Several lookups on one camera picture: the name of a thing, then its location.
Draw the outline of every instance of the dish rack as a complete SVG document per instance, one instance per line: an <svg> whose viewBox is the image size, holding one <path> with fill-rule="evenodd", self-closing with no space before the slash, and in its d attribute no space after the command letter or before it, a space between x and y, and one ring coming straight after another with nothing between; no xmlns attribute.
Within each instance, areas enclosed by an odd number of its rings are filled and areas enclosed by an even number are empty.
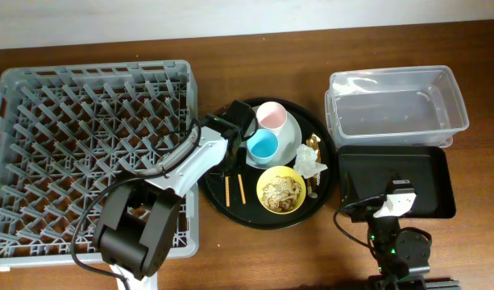
<svg viewBox="0 0 494 290"><path fill-rule="evenodd" d="M73 263L78 218L123 169L151 168L197 116L197 83L183 60L13 68L0 80L0 267ZM198 191L181 205L169 258L198 249ZM102 206L77 237L85 263ZM147 218L147 209L129 209Z"/></svg>

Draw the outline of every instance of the white tissue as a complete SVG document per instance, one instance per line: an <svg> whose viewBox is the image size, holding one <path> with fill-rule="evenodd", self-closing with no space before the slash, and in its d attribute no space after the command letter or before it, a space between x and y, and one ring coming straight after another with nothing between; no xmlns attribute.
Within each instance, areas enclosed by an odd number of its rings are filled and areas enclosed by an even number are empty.
<svg viewBox="0 0 494 290"><path fill-rule="evenodd" d="M313 148L301 144L297 148L297 158L293 169L304 178L311 178L320 171L327 169L327 165L316 162L317 158L318 155Z"/></svg>

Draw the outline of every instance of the pink cup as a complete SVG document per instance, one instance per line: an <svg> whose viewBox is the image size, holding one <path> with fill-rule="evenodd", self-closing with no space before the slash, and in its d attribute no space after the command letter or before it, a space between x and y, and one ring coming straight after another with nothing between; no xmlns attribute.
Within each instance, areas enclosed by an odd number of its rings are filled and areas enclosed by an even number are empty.
<svg viewBox="0 0 494 290"><path fill-rule="evenodd" d="M272 131L275 135L279 135L280 130L288 119L286 109L274 101L267 101L259 106L255 116L262 128Z"/></svg>

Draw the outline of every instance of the brown table surface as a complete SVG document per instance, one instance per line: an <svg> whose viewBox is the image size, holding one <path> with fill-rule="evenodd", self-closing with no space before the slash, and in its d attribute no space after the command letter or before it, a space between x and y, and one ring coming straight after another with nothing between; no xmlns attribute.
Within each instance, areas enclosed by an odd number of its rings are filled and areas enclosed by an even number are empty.
<svg viewBox="0 0 494 290"><path fill-rule="evenodd" d="M171 59L191 64L201 114L234 99L276 96L316 112L323 122L324 92L334 72L448 65L471 122L446 149L458 212L449 220L401 225L433 235L428 277L460 280L464 289L494 289L494 21L3 50L0 74L13 67ZM200 249L190 259L164 263L159 286L287 289L378 274L368 250L334 227L338 202L336 188L309 220L262 231L229 221L201 195ZM366 224L340 222L355 236L366 234ZM0 272L0 288L116 289L116 281L76 266L15 268Z"/></svg>

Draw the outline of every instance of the blue cup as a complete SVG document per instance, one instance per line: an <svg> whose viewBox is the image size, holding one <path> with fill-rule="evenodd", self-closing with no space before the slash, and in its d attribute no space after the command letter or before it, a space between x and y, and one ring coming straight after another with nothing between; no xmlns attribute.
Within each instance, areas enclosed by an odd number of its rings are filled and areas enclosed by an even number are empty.
<svg viewBox="0 0 494 290"><path fill-rule="evenodd" d="M272 161L278 148L277 136L266 129L258 129L247 141L248 154L257 164L267 164Z"/></svg>

